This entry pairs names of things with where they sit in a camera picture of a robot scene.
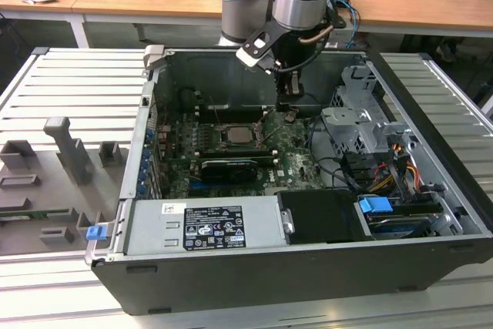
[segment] floor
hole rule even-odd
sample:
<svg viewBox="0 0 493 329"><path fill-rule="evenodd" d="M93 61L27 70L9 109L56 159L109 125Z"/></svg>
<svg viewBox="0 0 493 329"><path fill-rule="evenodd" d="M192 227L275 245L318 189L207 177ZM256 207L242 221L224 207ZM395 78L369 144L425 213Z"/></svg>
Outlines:
<svg viewBox="0 0 493 329"><path fill-rule="evenodd" d="M93 22L86 27L95 48L133 49L146 46L145 42L139 42L137 32L130 24ZM145 25L145 30L150 44L168 46L210 46L216 44L220 36L219 26ZM402 38L402 35L372 34L366 40L379 51L398 52ZM34 46L75 48L76 43L66 22L20 20L14 27L4 29L0 33L1 90L12 80ZM458 46L454 62L435 60L461 88L474 95L493 76L493 58L485 63L492 52L491 40L465 39Z"/></svg>

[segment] desk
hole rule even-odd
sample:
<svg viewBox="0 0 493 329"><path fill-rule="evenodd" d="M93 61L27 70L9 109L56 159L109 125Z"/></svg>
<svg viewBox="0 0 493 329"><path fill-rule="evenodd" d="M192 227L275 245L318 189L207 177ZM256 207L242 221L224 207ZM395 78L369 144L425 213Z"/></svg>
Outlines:
<svg viewBox="0 0 493 329"><path fill-rule="evenodd" d="M492 0L351 1L361 13L362 32L493 38ZM70 22L77 45L88 48L85 22L220 25L221 0L57 0L45 5L0 0L0 12L7 18Z"/></svg>
<svg viewBox="0 0 493 329"><path fill-rule="evenodd" d="M351 0L362 32L493 38L493 0Z"/></svg>

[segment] black cable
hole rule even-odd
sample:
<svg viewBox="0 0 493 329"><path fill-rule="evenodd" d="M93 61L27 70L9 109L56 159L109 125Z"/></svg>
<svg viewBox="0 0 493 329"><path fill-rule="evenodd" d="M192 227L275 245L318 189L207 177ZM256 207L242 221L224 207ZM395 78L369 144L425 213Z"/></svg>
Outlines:
<svg viewBox="0 0 493 329"><path fill-rule="evenodd" d="M1 12L0 12L0 17L2 17L3 19L7 20L8 21L8 18L6 18ZM21 39L21 41L28 47L30 47L31 45L22 37L21 33L18 31L18 29L15 27L15 25L10 22L8 27L10 29L14 29L15 33L17 34L18 38Z"/></svg>
<svg viewBox="0 0 493 329"><path fill-rule="evenodd" d="M475 73L472 74L471 78L469 79L468 81L468 84L465 86L464 88L464 91L467 92L467 90L469 89L469 86L471 86L471 84L474 82L474 80L476 79L476 76L479 74L479 72L486 66L486 63L488 63L488 60L493 56L493 52L491 52L488 57L486 57L486 59L483 61L482 64L480 64L480 66L478 66L475 70Z"/></svg>
<svg viewBox="0 0 493 329"><path fill-rule="evenodd" d="M315 122L313 123L312 128L310 130L310 138L308 139L308 150L310 151L310 155L312 156L312 158L314 159L314 162L320 167L320 169L322 171L324 171L327 175L331 175L332 177L339 179L340 181L342 181L343 183L347 184L350 187L350 184L348 183L348 181L346 179L344 179L342 176L336 175L336 173L334 171L330 171L329 169L325 168L324 166L322 166L320 164L320 161L322 161L323 159L328 159L328 157L323 157L321 159L315 158L314 151L312 149L312 142L313 142L313 138L314 138L315 128L317 127L318 121L321 120L321 118L322 118L321 116L318 116L315 119Z"/></svg>
<svg viewBox="0 0 493 329"><path fill-rule="evenodd" d="M311 99L313 99L320 107L324 107L324 104L318 100L311 92L305 92L305 96L309 96Z"/></svg>

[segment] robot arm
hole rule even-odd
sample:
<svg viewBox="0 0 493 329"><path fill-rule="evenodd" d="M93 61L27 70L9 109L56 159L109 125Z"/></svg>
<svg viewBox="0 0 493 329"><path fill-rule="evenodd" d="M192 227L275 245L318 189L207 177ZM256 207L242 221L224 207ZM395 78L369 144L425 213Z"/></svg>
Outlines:
<svg viewBox="0 0 493 329"><path fill-rule="evenodd" d="M278 94L302 96L301 69L321 52L332 31L325 20L327 0L274 0L272 16L241 46L236 56L249 68L274 73Z"/></svg>

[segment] cable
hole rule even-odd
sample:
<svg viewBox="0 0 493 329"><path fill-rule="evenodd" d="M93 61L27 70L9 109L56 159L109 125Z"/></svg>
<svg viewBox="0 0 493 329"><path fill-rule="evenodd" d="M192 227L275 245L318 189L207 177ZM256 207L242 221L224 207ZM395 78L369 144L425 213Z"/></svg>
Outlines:
<svg viewBox="0 0 493 329"><path fill-rule="evenodd" d="M338 0L338 1L339 1L339 3L341 3L342 5L344 5L349 10L349 12L351 13L351 18L353 19L353 33L351 35L350 41L346 44L346 48L350 48L351 45L353 44L354 38L356 37L356 34L357 34L357 32L358 32L358 30L360 28L361 14L351 4L351 0L347 0L347 2L345 2L344 0Z"/></svg>
<svg viewBox="0 0 493 329"><path fill-rule="evenodd" d="M358 16L356 15L357 11L349 3L346 3L344 0L339 0L339 3L344 5L349 10L349 12L351 13L351 18L353 19L353 33L351 35L351 39L346 44L346 48L350 48L351 44L353 43L354 38L357 34L357 30L359 29Z"/></svg>
<svg viewBox="0 0 493 329"><path fill-rule="evenodd" d="M471 86L471 84L474 82L474 80L476 79L476 76L478 75L478 73L486 66L486 63L488 63L488 60L493 57L493 52L491 52L488 57L486 57L486 59L483 61L482 64L480 64L480 66L478 66L475 70L475 72L472 74L471 78L469 79L468 81L468 84L465 86L464 88L464 91L467 92L468 89L469 89L469 86Z"/></svg>
<svg viewBox="0 0 493 329"><path fill-rule="evenodd" d="M298 39L298 42L301 44L301 45L310 45L310 44L314 44L316 42L319 42L322 38L324 38L325 36L327 36L328 34L330 34L332 31L334 30L334 27L332 25L330 25L329 27L327 27L326 29L323 29L322 31L320 31L317 35L315 35L314 37L312 38L309 38L309 39L302 39L302 38L299 38Z"/></svg>
<svg viewBox="0 0 493 329"><path fill-rule="evenodd" d="M309 96L311 99L313 99L320 107L323 107L324 104L318 100L311 92L305 92L305 96Z"/></svg>
<svg viewBox="0 0 493 329"><path fill-rule="evenodd" d="M312 63L315 59L317 59L317 57L324 50L325 45L327 44L327 40L329 39L329 35L330 35L330 33L327 34L327 36L325 36L324 40L322 40L321 46L319 48L317 48L315 50L315 52L313 53L313 55L310 58L308 58L306 61L300 63L299 65L295 65L293 67L288 67L288 68L285 68L285 69L278 69L277 67L274 67L273 68L274 73L294 72L294 71L297 71L298 69L302 69L303 67L306 67L307 65L309 65L310 63Z"/></svg>
<svg viewBox="0 0 493 329"><path fill-rule="evenodd" d="M1 12L0 12L0 17L2 17L3 19L7 20L8 21L8 18L6 18ZM9 24L9 27L11 29L14 29L15 33L17 34L18 38L22 40L22 42L27 45L27 46L31 46L21 35L21 33L18 31L18 29L15 27L14 23L13 22L10 22Z"/></svg>

